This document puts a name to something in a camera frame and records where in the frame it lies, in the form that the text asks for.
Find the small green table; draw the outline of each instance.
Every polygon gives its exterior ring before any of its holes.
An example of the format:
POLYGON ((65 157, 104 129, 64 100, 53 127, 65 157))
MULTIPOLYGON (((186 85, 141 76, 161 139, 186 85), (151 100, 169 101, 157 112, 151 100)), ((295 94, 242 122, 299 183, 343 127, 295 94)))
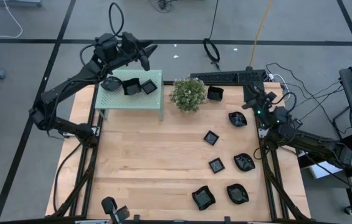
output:
POLYGON ((126 96, 122 87, 115 91, 107 91, 99 85, 95 109, 98 110, 104 119, 108 119, 109 109, 131 109, 158 110, 159 119, 163 120, 164 88, 162 70, 150 70, 147 72, 144 70, 115 70, 113 71, 113 76, 122 81, 139 78, 141 84, 150 79, 158 89, 148 95, 142 90, 141 93, 126 96))

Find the wooden table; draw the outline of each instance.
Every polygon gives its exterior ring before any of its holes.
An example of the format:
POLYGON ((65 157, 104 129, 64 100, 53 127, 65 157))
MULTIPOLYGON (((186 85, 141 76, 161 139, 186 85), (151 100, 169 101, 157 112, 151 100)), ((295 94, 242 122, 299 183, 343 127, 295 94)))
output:
MULTIPOLYGON (((130 218, 139 214, 142 220, 220 221, 225 216, 232 221, 271 220, 262 162, 254 159, 256 169, 242 172, 233 161, 233 157, 242 152, 252 156, 259 146, 253 111, 241 108, 244 99, 242 87, 222 86, 222 102, 210 101, 197 113, 182 113, 169 102, 172 87, 164 88, 163 121, 158 121, 156 112, 149 110, 115 110, 109 113, 100 137, 87 218, 108 218, 101 201, 111 196, 119 207, 126 205, 129 208, 130 218), (242 112, 248 125, 233 127, 227 116, 233 111, 242 112), (220 136, 215 146, 202 140, 209 130, 220 136), (213 174, 208 162, 218 157, 226 169, 213 174), (245 187, 249 202, 235 205, 228 198, 226 187, 235 183, 245 187), (216 203, 205 211, 199 211, 191 193, 203 185, 209 186, 216 203)), ((276 101, 280 99, 282 89, 279 83, 265 83, 265 88, 278 95, 276 101)), ((93 86, 76 94, 71 121, 87 122, 92 94, 93 86)), ((64 142, 59 163, 77 144, 77 140, 72 138, 64 142)), ((61 170, 57 206, 74 187, 80 151, 61 170)), ((296 156, 284 150, 278 150, 277 154, 285 191, 309 217, 296 156)), ((274 195, 277 216, 282 217, 278 194, 274 195)), ((52 195, 46 211, 46 214, 51 213, 52 195)))

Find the cable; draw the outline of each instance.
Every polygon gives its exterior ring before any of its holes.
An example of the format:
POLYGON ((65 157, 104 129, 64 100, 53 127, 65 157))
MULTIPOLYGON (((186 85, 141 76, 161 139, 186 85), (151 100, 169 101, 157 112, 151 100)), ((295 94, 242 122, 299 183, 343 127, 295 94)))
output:
POLYGON ((70 152, 70 154, 65 157, 65 159, 61 162, 61 164, 58 167, 57 173, 55 175, 55 180, 54 180, 54 195, 52 198, 52 206, 54 207, 54 211, 57 212, 57 186, 58 186, 58 175, 59 172, 62 168, 62 166, 64 166, 65 162, 73 155, 75 154, 75 152, 77 151, 77 149, 82 145, 82 143, 79 143, 76 148, 74 150, 72 150, 72 152, 70 152))
POLYGON ((269 3, 267 4, 267 8, 265 10, 262 22, 260 23, 260 27, 256 33, 256 38, 255 38, 255 43, 253 44, 253 50, 252 50, 252 56, 250 57, 250 62, 249 62, 249 67, 252 67, 252 62, 253 62, 253 58, 255 57, 255 50, 256 50, 256 43, 257 43, 257 39, 259 38, 260 35, 260 31, 262 30, 265 18, 267 17, 267 14, 269 13, 270 7, 271 7, 271 3, 273 0, 269 0, 269 3))
POLYGON ((307 158, 309 160, 311 160, 314 164, 316 164, 317 166, 319 166, 321 169, 325 170, 327 173, 329 173, 330 175, 332 175, 334 178, 342 181, 343 183, 345 183, 347 186, 352 188, 352 185, 349 184, 347 181, 343 180, 342 178, 338 177, 337 175, 333 174, 332 172, 330 172, 328 169, 324 168, 323 166, 319 165, 317 162, 314 161, 314 159, 312 159, 310 156, 307 155, 307 153, 304 151, 304 153, 306 154, 307 158))
POLYGON ((15 17, 12 15, 12 13, 9 11, 9 8, 7 6, 7 2, 6 0, 2 0, 4 2, 4 5, 6 6, 7 12, 8 14, 12 17, 12 19, 14 19, 15 23, 19 26, 19 28, 21 29, 20 33, 16 36, 8 36, 8 35, 0 35, 0 37, 5 37, 5 38, 18 38, 22 35, 22 33, 24 32, 24 30, 22 29, 22 26, 18 23, 18 21, 15 19, 15 17))
MULTIPOLYGON (((113 37, 109 38, 109 39, 106 40, 106 41, 109 41, 109 40, 111 40, 111 39, 113 39, 113 38, 115 38, 115 37, 121 37, 121 36, 119 35, 119 33, 123 30, 123 26, 125 25, 125 16, 123 15, 123 11, 120 9, 119 5, 118 5, 117 3, 115 3, 115 2, 111 3, 110 6, 109 6, 108 17, 109 17, 109 24, 110 24, 111 30, 112 30, 112 32, 113 32, 113 37), (114 28, 113 28, 113 24, 112 24, 112 7, 113 7, 113 6, 116 6, 116 7, 118 8, 118 10, 119 10, 119 12, 120 12, 120 16, 121 16, 120 28, 119 28, 118 31, 116 31, 116 32, 115 32, 115 30, 114 30, 114 28)), ((83 66, 86 65, 86 63, 85 63, 84 60, 83 60, 83 52, 84 52, 86 49, 88 49, 88 48, 90 48, 90 47, 94 47, 94 46, 96 46, 96 45, 97 45, 97 44, 89 44, 89 45, 83 47, 83 48, 80 50, 78 56, 79 56, 80 62, 82 63, 83 66)))
POLYGON ((310 98, 308 98, 308 99, 306 99, 306 100, 303 100, 303 101, 302 101, 301 103, 299 103, 297 106, 299 106, 299 105, 301 105, 301 104, 307 102, 308 100, 318 99, 318 98, 323 97, 323 96, 328 96, 328 95, 332 95, 332 94, 334 94, 334 93, 338 93, 338 92, 340 92, 340 91, 343 91, 343 90, 339 90, 341 87, 342 87, 342 86, 339 86, 336 90, 334 90, 334 91, 331 92, 331 93, 327 93, 327 94, 324 94, 324 95, 316 96, 316 97, 314 97, 314 98, 310 97, 310 98))
POLYGON ((290 110, 287 111, 287 113, 290 113, 293 109, 295 109, 295 106, 296 106, 296 101, 297 101, 297 97, 296 97, 296 94, 292 93, 291 91, 284 94, 280 100, 278 100, 278 102, 276 103, 271 103, 272 105, 276 105, 276 104, 279 104, 287 95, 293 95, 293 98, 294 98, 294 102, 293 102, 293 106, 290 110))
POLYGON ((304 89, 308 94, 310 94, 310 96, 312 96, 312 98, 318 103, 318 106, 321 106, 322 110, 324 111, 324 114, 326 115, 326 118, 328 119, 328 121, 330 122, 330 124, 332 124, 331 118, 330 118, 330 117, 328 116, 328 114, 326 113, 325 108, 323 107, 323 105, 321 105, 321 103, 314 97, 314 95, 313 95, 312 93, 310 93, 310 92, 307 90, 307 88, 306 88, 306 86, 305 86, 305 83, 304 83, 303 81, 301 81, 300 79, 298 79, 298 78, 293 74, 293 72, 292 72, 290 69, 287 69, 287 68, 282 67, 282 66, 279 65, 277 62, 273 62, 273 63, 270 63, 270 64, 266 64, 266 65, 265 65, 266 69, 267 69, 270 73, 272 73, 272 72, 271 72, 270 69, 269 69, 269 65, 276 65, 276 66, 280 67, 281 69, 284 69, 284 70, 290 72, 291 75, 292 75, 292 77, 293 77, 294 79, 296 79, 297 81, 299 81, 299 82, 302 84, 303 89, 304 89))
POLYGON ((282 78, 281 75, 279 75, 279 74, 272 74, 272 76, 273 76, 273 77, 280 77, 280 78, 282 79, 282 81, 283 81, 283 84, 285 85, 285 87, 286 87, 286 89, 287 89, 287 93, 290 92, 287 83, 285 82, 285 80, 282 78))
POLYGON ((339 130, 339 132, 341 132, 342 134, 346 134, 347 130, 349 130, 349 129, 352 129, 352 127, 350 126, 350 127, 346 128, 345 131, 339 130))
POLYGON ((109 17, 109 24, 111 25, 111 30, 113 32, 113 37, 112 38, 114 38, 115 36, 116 37, 121 37, 121 36, 119 36, 119 33, 123 29, 123 25, 125 25, 125 16, 123 15, 123 11, 120 9, 120 7, 119 7, 119 5, 117 3, 113 2, 113 3, 110 4, 109 10, 108 10, 108 17, 109 17), (113 28, 113 25, 112 25, 112 7, 113 6, 116 6, 118 8, 118 10, 120 12, 120 16, 121 16, 121 24, 120 24, 120 28, 118 29, 117 32, 115 32, 115 30, 113 28))
MULTIPOLYGON (((253 152, 253 157, 257 160, 261 160, 262 158, 258 158, 256 157, 256 151, 258 151, 260 149, 260 147, 258 147, 257 149, 255 149, 255 151, 253 152)), ((267 154, 269 153, 270 149, 265 149, 265 153, 264 155, 267 156, 267 154)))
POLYGON ((318 105, 317 105, 316 107, 314 107, 314 109, 312 109, 312 110, 311 110, 310 112, 308 112, 305 116, 303 116, 302 118, 300 118, 300 121, 302 121, 303 119, 305 119, 309 114, 311 114, 311 113, 312 113, 313 111, 315 111, 319 106, 321 106, 321 104, 322 104, 328 97, 330 97, 330 96, 329 96, 329 95, 326 96, 323 101, 319 102, 318 105))
MULTIPOLYGON (((285 148, 282 147, 282 146, 279 146, 279 148, 281 148, 281 149, 283 149, 283 150, 285 150, 285 151, 287 151, 287 152, 290 152, 290 153, 294 154, 295 156, 298 156, 298 154, 297 154, 296 152, 293 152, 293 151, 290 150, 290 149, 285 149, 285 148)), ((257 160, 261 160, 261 159, 262 159, 262 158, 256 157, 256 152, 257 152, 259 149, 260 149, 260 148, 258 147, 258 148, 255 149, 255 151, 253 152, 253 157, 254 157, 255 159, 257 159, 257 160)), ((270 149, 266 149, 264 154, 267 156, 267 154, 268 154, 270 151, 271 151, 270 149)))
POLYGON ((85 63, 84 60, 83 60, 83 52, 84 52, 87 48, 90 48, 90 47, 93 47, 93 46, 96 46, 96 44, 89 44, 89 45, 83 47, 83 48, 80 50, 78 56, 79 56, 80 62, 82 63, 83 66, 86 65, 86 63, 85 63))
MULTIPOLYGON (((328 86, 328 87, 326 87, 326 88, 320 90, 318 93, 315 93, 314 96, 317 96, 317 95, 320 94, 322 91, 325 91, 325 90, 331 88, 333 85, 335 85, 335 84, 337 84, 337 83, 339 83, 339 81, 337 81, 337 82, 335 82, 335 83, 332 83, 330 86, 328 86)), ((310 97, 305 96, 305 93, 303 92, 302 88, 300 88, 300 86, 294 85, 294 84, 291 84, 291 83, 286 83, 286 84, 288 84, 288 85, 290 85, 290 86, 297 87, 297 88, 301 91, 301 93, 302 93, 302 95, 303 95, 303 97, 304 97, 305 99, 307 99, 307 100, 313 99, 311 96, 310 96, 310 97)))
POLYGON ((220 70, 220 66, 217 64, 220 62, 220 53, 219 53, 219 50, 217 49, 217 47, 213 44, 213 42, 210 40, 212 38, 212 33, 213 33, 213 27, 214 27, 214 21, 216 20, 216 14, 217 14, 217 6, 219 5, 219 0, 216 1, 216 8, 214 10, 214 16, 213 16, 213 22, 212 22, 212 29, 211 29, 211 34, 209 36, 209 38, 204 38, 203 39, 203 47, 205 48, 205 52, 207 54, 207 56, 209 57, 209 59, 212 61, 211 63, 213 65, 216 66, 216 68, 218 70, 220 70), (213 48, 214 50, 214 53, 216 54, 216 57, 215 58, 209 51, 209 49, 207 48, 207 44, 210 44, 211 47, 213 48))
POLYGON ((296 151, 293 151, 293 150, 291 150, 291 149, 284 148, 284 147, 282 147, 282 146, 279 146, 279 147, 280 147, 281 149, 285 150, 285 151, 288 151, 288 152, 294 154, 295 156, 298 156, 298 154, 296 153, 296 151))
POLYGON ((158 12, 161 12, 161 13, 168 13, 172 9, 174 9, 172 1, 173 0, 156 0, 156 3, 158 3, 158 7, 159 7, 158 9, 155 5, 152 4, 152 0, 148 0, 148 2, 151 4, 151 6, 154 9, 156 9, 158 12))

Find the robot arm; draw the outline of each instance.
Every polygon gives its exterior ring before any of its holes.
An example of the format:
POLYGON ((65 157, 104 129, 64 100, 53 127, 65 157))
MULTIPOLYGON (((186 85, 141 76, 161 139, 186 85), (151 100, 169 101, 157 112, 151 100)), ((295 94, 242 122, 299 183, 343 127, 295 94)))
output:
POLYGON ((276 150, 280 146, 291 146, 315 157, 321 157, 330 164, 344 168, 350 166, 352 152, 340 141, 297 130, 285 107, 273 106, 276 94, 266 94, 254 86, 246 86, 250 97, 243 109, 252 108, 259 120, 259 132, 264 146, 276 150))
POLYGON ((91 127, 56 117, 57 105, 85 86, 102 82, 114 69, 127 66, 132 61, 139 60, 141 66, 148 71, 150 69, 148 57, 157 48, 157 45, 149 47, 150 44, 152 41, 140 41, 127 32, 121 36, 120 47, 117 38, 112 34, 103 34, 96 38, 93 56, 80 72, 53 89, 43 92, 37 103, 29 110, 34 124, 40 130, 57 129, 74 134, 84 146, 94 146, 97 140, 91 127))

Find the green plant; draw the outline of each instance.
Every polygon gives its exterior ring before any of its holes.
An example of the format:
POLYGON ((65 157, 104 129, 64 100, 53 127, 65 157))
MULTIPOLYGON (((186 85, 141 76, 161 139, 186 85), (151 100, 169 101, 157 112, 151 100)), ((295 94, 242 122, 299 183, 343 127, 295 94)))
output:
POLYGON ((186 78, 174 81, 174 89, 170 94, 170 102, 181 111, 197 112, 199 105, 205 100, 205 84, 197 78, 186 78))

